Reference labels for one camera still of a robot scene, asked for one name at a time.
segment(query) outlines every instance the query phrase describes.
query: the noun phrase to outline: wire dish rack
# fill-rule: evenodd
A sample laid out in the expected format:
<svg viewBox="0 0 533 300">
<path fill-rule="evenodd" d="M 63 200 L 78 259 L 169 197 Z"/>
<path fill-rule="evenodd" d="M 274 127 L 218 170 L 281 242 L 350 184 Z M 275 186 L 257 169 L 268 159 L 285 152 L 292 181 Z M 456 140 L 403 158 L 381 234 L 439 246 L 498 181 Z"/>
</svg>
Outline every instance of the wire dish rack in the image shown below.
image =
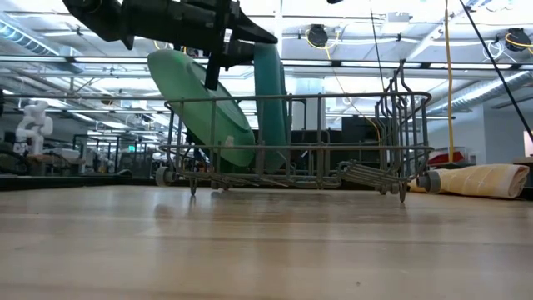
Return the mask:
<svg viewBox="0 0 533 300">
<path fill-rule="evenodd" d="M 399 194 L 400 200 L 405 201 L 407 183 L 416 178 L 427 169 L 429 153 L 433 150 L 428 145 L 427 137 L 427 116 L 426 105 L 431 100 L 431 95 L 427 92 L 413 92 L 407 87 L 404 81 L 403 62 L 395 71 L 394 77 L 390 80 L 384 92 L 370 93 L 346 93 L 346 94 L 312 94 L 312 95 L 280 95 L 280 96 L 256 96 L 256 97 L 215 97 L 205 99 L 179 99 L 165 102 L 165 106 L 171 110 L 170 125 L 167 145 L 160 145 L 159 148 L 165 151 L 170 167 L 160 167 L 156 173 L 156 182 L 159 186 L 171 186 L 178 179 L 189 180 L 191 194 L 194 195 L 199 181 L 211 181 L 212 188 L 224 188 L 227 190 L 239 185 L 275 185 L 280 187 L 294 188 L 338 188 L 343 181 L 360 183 L 370 187 L 381 194 Z M 399 92 L 402 86 L 406 92 Z M 314 133 L 317 136 L 315 143 L 295 143 L 291 140 L 292 127 L 292 104 L 297 99 L 313 98 L 317 100 L 318 112 L 321 112 L 324 100 L 327 98 L 377 98 L 374 118 L 369 119 L 376 126 L 381 137 L 377 142 L 323 142 L 321 134 L 323 132 L 322 114 L 316 116 L 317 129 Z M 215 124 L 216 116 L 212 114 L 211 142 L 207 145 L 181 144 L 182 123 L 179 122 L 177 130 L 177 143 L 172 144 L 173 121 L 175 112 L 170 104 L 177 105 L 180 111 L 191 102 L 210 102 L 214 112 L 219 101 L 274 101 L 284 100 L 287 104 L 288 114 L 286 115 L 287 133 L 286 146 L 269 146 L 262 141 L 263 128 L 258 129 L 256 145 L 222 145 L 214 141 L 214 132 L 217 128 Z M 263 106 L 259 105 L 257 116 L 261 118 Z M 208 162 L 204 161 L 203 168 L 186 168 L 184 157 L 191 150 L 201 149 L 208 152 Z M 223 172 L 221 169 L 221 152 L 231 149 L 250 149 L 255 153 L 255 163 L 247 168 L 245 172 Z M 284 166 L 278 172 L 267 173 L 265 170 L 266 152 L 278 151 L 285 160 Z M 309 168 L 298 170 L 291 164 L 291 151 L 305 151 L 310 157 Z M 363 165 L 356 159 L 339 162 L 335 168 L 330 166 L 330 155 L 332 152 L 379 152 L 379 167 L 369 167 Z"/>
</svg>

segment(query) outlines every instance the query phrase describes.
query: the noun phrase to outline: green plate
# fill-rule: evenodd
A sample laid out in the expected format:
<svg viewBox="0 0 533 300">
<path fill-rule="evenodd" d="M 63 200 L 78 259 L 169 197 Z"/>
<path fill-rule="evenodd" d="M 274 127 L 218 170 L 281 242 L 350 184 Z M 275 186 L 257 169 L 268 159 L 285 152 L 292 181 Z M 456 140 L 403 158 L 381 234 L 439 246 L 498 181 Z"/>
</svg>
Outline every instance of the green plate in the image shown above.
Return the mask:
<svg viewBox="0 0 533 300">
<path fill-rule="evenodd" d="M 218 89 L 204 88 L 206 69 L 186 54 L 174 50 L 159 50 L 148 55 L 150 74 L 162 96 L 171 103 L 182 119 L 203 144 L 211 144 L 211 102 L 186 102 L 181 106 L 172 100 L 183 98 L 221 98 L 230 93 L 218 83 Z M 218 101 L 215 111 L 214 143 L 225 146 L 254 145 L 255 138 L 247 118 L 233 100 Z M 254 158 L 253 150 L 222 150 L 222 158 L 239 167 L 246 167 Z"/>
</svg>

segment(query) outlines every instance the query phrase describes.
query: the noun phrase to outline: caster wheel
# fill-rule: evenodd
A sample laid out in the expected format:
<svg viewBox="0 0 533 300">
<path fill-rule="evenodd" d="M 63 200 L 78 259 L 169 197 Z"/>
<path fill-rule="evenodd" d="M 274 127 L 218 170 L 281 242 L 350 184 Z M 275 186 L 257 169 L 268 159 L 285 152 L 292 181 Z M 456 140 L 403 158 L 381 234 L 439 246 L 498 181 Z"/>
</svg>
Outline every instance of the caster wheel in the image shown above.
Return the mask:
<svg viewBox="0 0 533 300">
<path fill-rule="evenodd" d="M 191 187 L 191 195 L 194 196 L 197 193 L 198 179 L 189 178 L 189 186 Z"/>
<path fill-rule="evenodd" d="M 380 186 L 379 187 L 380 195 L 386 195 L 387 190 L 388 190 L 387 186 Z"/>
<path fill-rule="evenodd" d="M 438 193 L 441 191 L 441 177 L 436 171 L 428 171 L 416 179 L 416 185 L 428 193 Z"/>
<path fill-rule="evenodd" d="M 397 195 L 400 192 L 400 185 L 399 184 L 393 184 L 391 186 L 391 194 Z"/>
<path fill-rule="evenodd" d="M 402 183 L 400 185 L 400 202 L 403 203 L 406 200 L 407 196 L 407 183 Z"/>
<path fill-rule="evenodd" d="M 156 184 L 158 187 L 170 187 L 172 184 L 172 172 L 168 167 L 160 167 L 156 171 Z"/>
</svg>

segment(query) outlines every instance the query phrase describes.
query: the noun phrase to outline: robotic arm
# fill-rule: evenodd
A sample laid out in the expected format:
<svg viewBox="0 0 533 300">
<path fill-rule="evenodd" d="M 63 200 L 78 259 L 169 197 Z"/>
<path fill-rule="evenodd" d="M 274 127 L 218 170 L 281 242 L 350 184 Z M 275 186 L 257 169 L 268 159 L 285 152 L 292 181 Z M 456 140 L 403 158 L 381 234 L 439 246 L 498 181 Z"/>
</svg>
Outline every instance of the robotic arm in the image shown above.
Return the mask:
<svg viewBox="0 0 533 300">
<path fill-rule="evenodd" d="M 232 0 L 63 0 L 68 11 L 101 39 L 133 48 L 134 37 L 201 49 L 209 57 L 206 88 L 217 89 L 220 68 L 253 60 L 254 45 L 277 43 Z M 232 30 L 224 42 L 226 29 Z"/>
<path fill-rule="evenodd" d="M 53 120 L 46 116 L 44 112 L 48 108 L 48 103 L 39 101 L 36 105 L 27 105 L 24 108 L 24 118 L 17 126 L 17 143 L 14 152 L 24 154 L 29 151 L 31 154 L 41 154 L 44 136 L 53 132 Z M 33 125 L 32 129 L 26 129 L 27 126 Z M 32 146 L 28 149 L 27 138 L 32 139 Z"/>
</svg>

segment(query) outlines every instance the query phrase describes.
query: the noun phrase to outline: ceiling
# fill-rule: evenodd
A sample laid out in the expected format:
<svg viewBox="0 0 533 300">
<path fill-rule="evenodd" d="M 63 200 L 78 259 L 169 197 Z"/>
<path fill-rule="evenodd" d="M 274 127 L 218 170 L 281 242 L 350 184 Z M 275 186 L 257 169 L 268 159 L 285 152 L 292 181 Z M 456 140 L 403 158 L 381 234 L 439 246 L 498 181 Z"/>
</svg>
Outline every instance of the ceiling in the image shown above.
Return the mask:
<svg viewBox="0 0 533 300">
<path fill-rule="evenodd" d="M 482 36 L 490 41 L 495 39 L 496 34 L 505 34 L 506 30 L 511 27 L 524 28 L 527 33 L 533 34 L 530 2 L 531 0 L 469 1 L 469 3 L 477 3 L 478 5 L 488 3 L 476 7 L 472 17 L 476 20 Z M 306 0 L 305 2 L 302 0 L 241 0 L 241 7 L 253 22 L 271 33 L 278 33 L 283 59 L 327 60 L 326 51 L 310 47 L 305 39 L 305 32 L 309 26 L 313 23 L 319 23 L 326 26 L 330 43 L 336 44 L 331 49 L 332 60 L 375 61 L 378 59 L 377 50 L 379 50 L 379 59 L 382 61 L 397 62 L 402 58 L 408 58 L 409 62 L 435 63 L 446 61 L 444 39 L 441 34 L 438 34 L 438 28 L 441 27 L 444 17 L 443 1 L 372 0 L 368 2 L 344 1 L 337 5 L 329 5 L 325 0 Z M 3 11 L 0 14 L 1 21 L 20 28 L 41 43 L 57 50 L 71 47 L 79 52 L 78 55 L 96 57 L 145 57 L 156 50 L 156 44 L 152 40 L 144 38 L 137 38 L 135 47 L 131 51 L 126 50 L 121 42 L 104 42 L 76 18 L 70 16 L 61 0 L 3 0 L 0 4 L 0 10 Z M 371 21 L 371 10 L 373 16 L 376 17 L 374 23 Z M 468 19 L 461 13 L 461 6 L 458 1 L 452 1 L 451 11 L 453 13 L 450 39 L 453 62 L 486 62 L 483 48 Z M 411 16 L 409 25 L 401 32 L 400 41 L 397 41 L 395 34 L 381 33 L 381 28 L 385 23 L 385 15 L 393 12 L 409 13 Z M 378 41 L 377 50 L 373 36 L 374 29 Z M 340 32 L 338 37 L 336 37 L 335 32 Z M 298 38 L 299 34 L 303 35 L 304 38 Z M 429 36 L 434 36 L 434 38 L 427 42 Z M 163 48 L 165 45 L 160 42 L 158 47 Z M 28 50 L 1 38 L 0 53 L 31 54 Z M 533 63 L 533 56 L 527 51 L 506 51 L 498 57 L 498 61 L 501 63 L 508 63 L 511 60 Z M 68 74 L 46 69 L 42 64 L 4 63 L 0 67 L 3 67 L 0 68 L 0 84 L 14 93 L 24 93 L 28 87 L 36 88 L 43 93 L 56 91 L 32 79 L 13 73 L 11 68 L 21 68 L 64 88 L 70 86 Z M 113 77 L 110 76 L 111 70 L 129 76 Z M 289 93 L 296 91 L 298 78 L 308 77 L 323 78 L 323 87 L 327 93 L 367 93 L 381 90 L 380 73 L 377 69 L 343 68 L 334 72 L 331 67 L 288 67 L 286 74 L 286 88 Z M 391 77 L 391 71 L 385 71 L 383 75 L 383 81 L 387 84 L 388 78 Z M 447 73 L 444 71 L 409 71 L 406 75 L 406 83 L 412 90 L 430 92 L 437 100 L 447 94 Z M 475 81 L 495 78 L 496 74 L 491 70 L 458 71 L 454 72 L 454 77 L 454 87 L 460 89 Z M 237 66 L 227 72 L 223 71 L 220 81 L 232 95 L 248 96 L 254 94 L 252 66 Z M 120 65 L 116 63 L 87 65 L 74 85 L 79 89 L 80 95 L 109 94 L 133 97 L 157 95 L 157 87 L 153 80 L 148 77 L 147 67 L 143 65 Z M 376 103 L 376 99 L 355 100 L 356 108 L 362 113 L 372 112 Z M 350 113 L 352 108 L 344 103 L 346 102 L 328 102 L 326 109 L 330 113 Z M 161 101 L 138 105 L 153 109 L 162 108 L 162 104 Z M 87 108 L 106 106 L 99 101 L 83 100 L 73 102 L 71 105 L 84 105 Z M 246 110 L 255 109 L 254 102 L 242 102 L 241 106 Z M 158 118 L 162 128 L 163 121 L 167 122 L 167 119 L 162 116 Z M 249 116 L 251 123 L 257 122 L 254 118 Z M 94 119 L 126 122 L 124 116 L 116 116 L 112 120 L 109 116 L 98 116 Z M 135 116 L 128 121 L 132 123 L 132 119 L 134 120 L 133 124 L 139 121 Z M 338 118 L 331 118 L 328 121 L 329 126 L 340 126 Z M 144 126 L 142 122 L 138 122 L 137 125 L 139 127 Z"/>
</svg>

